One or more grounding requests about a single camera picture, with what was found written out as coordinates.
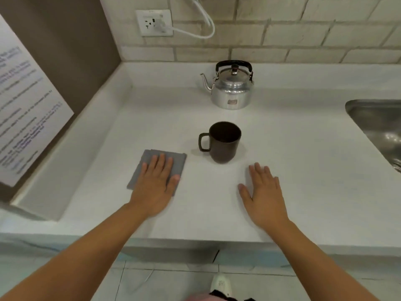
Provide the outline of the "person's right hand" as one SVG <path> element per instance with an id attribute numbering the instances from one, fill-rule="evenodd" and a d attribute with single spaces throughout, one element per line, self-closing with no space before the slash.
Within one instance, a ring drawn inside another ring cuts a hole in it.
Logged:
<path id="1" fill-rule="evenodd" d="M 281 198 L 273 198 L 273 175 L 268 166 L 261 166 L 267 176 L 267 182 L 262 186 L 254 186 L 254 164 L 249 165 L 249 175 L 251 178 L 253 193 L 250 193 L 253 199 L 251 206 L 244 206 L 252 222 L 271 234 L 280 228 L 288 225 L 287 208 L 281 189 Z"/>

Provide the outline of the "person's left hand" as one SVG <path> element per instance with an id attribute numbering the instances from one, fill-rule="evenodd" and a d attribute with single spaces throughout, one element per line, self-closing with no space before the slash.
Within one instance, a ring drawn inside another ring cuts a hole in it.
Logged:
<path id="1" fill-rule="evenodd" d="M 129 206 L 138 212 L 142 218 L 154 217 L 163 211 L 172 197 L 167 195 L 167 178 L 173 166 L 173 159 L 165 160 L 164 173 L 166 179 L 156 177 L 158 156 L 151 158 L 148 177 L 140 182 L 140 175 L 133 189 Z"/>

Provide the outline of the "person's left forearm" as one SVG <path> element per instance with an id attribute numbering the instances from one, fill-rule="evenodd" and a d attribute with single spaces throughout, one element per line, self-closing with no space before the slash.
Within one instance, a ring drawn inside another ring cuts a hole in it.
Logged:
<path id="1" fill-rule="evenodd" d="M 0 297 L 0 301 L 90 301 L 123 246 L 167 203 L 127 203 Z"/>

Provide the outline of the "person's right forearm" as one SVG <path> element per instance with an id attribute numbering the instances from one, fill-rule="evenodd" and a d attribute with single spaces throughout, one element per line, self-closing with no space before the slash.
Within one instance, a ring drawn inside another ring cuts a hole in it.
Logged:
<path id="1" fill-rule="evenodd" d="M 257 218 L 293 268 L 311 301 L 380 301 L 340 268 L 288 218 Z"/>

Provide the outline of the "grey folded cloth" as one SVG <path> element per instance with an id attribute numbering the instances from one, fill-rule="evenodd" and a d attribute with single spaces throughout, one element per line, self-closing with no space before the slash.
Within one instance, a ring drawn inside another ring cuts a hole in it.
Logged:
<path id="1" fill-rule="evenodd" d="M 169 173 L 169 176 L 167 178 L 167 183 L 169 182 L 170 178 L 174 175 L 182 175 L 183 169 L 184 169 L 184 164 L 187 159 L 187 154 L 185 153 L 177 153 L 177 152 L 168 152 L 168 151 L 161 151 L 161 150 L 144 150 L 141 159 L 133 173 L 133 176 L 131 177 L 130 181 L 128 182 L 127 189 L 128 190 L 133 190 L 135 187 L 135 184 L 138 180 L 138 177 L 141 172 L 142 164 L 147 163 L 149 164 L 151 161 L 151 158 L 155 155 L 160 156 L 160 154 L 164 154 L 166 160 L 168 158 L 173 159 L 173 166 L 172 169 Z"/>

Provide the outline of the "dark brown mug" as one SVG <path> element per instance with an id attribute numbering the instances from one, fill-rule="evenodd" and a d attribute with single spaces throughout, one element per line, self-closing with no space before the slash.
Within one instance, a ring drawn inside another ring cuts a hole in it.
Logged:
<path id="1" fill-rule="evenodd" d="M 209 147 L 202 147 L 202 138 L 209 138 Z M 225 164 L 231 161 L 237 152 L 242 137 L 241 129 L 234 123 L 220 121 L 210 126 L 207 133 L 198 136 L 198 148 L 203 153 L 208 153 L 213 161 Z"/>

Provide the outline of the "white shoe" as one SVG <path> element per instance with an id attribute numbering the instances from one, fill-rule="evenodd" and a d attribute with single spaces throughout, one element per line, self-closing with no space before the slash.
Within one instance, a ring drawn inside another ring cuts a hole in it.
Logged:
<path id="1" fill-rule="evenodd" d="M 231 282 L 221 273 L 213 276 L 209 295 L 224 299 L 226 301 L 235 301 L 233 298 Z"/>

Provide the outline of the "pink garment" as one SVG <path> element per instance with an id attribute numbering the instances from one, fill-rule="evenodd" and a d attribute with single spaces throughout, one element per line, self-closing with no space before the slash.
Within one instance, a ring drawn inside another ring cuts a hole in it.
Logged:
<path id="1" fill-rule="evenodd" d="M 202 294 L 190 295 L 184 301 L 225 301 L 225 300 L 211 294 L 202 293 Z"/>

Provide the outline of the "steel sink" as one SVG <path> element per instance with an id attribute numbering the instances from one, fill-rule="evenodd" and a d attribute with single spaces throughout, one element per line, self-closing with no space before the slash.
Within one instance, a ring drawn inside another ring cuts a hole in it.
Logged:
<path id="1" fill-rule="evenodd" d="M 356 99 L 345 110 L 385 160 L 401 173 L 401 99 Z"/>

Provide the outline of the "white printed paper sheet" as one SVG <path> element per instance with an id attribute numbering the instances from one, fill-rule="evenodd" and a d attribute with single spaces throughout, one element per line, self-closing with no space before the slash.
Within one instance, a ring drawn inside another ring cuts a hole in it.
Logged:
<path id="1" fill-rule="evenodd" d="M 0 14 L 0 182 L 14 187 L 73 114 Z"/>

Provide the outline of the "white plug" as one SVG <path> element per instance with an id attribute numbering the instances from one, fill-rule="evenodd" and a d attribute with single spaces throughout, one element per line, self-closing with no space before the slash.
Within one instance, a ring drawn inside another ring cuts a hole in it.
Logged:
<path id="1" fill-rule="evenodd" d="M 172 36 L 172 34 L 167 33 L 172 33 L 173 27 L 167 25 L 162 19 L 154 19 L 154 29 L 157 33 L 166 34 L 166 36 Z"/>

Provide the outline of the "white wall socket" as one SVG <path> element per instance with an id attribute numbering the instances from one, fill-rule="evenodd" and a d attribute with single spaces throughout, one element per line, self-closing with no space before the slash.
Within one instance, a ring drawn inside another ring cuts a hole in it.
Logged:
<path id="1" fill-rule="evenodd" d="M 154 19 L 162 19 L 167 25 L 173 26 L 171 11 L 169 9 L 136 10 L 136 18 L 142 37 L 173 37 L 157 33 L 154 29 Z"/>

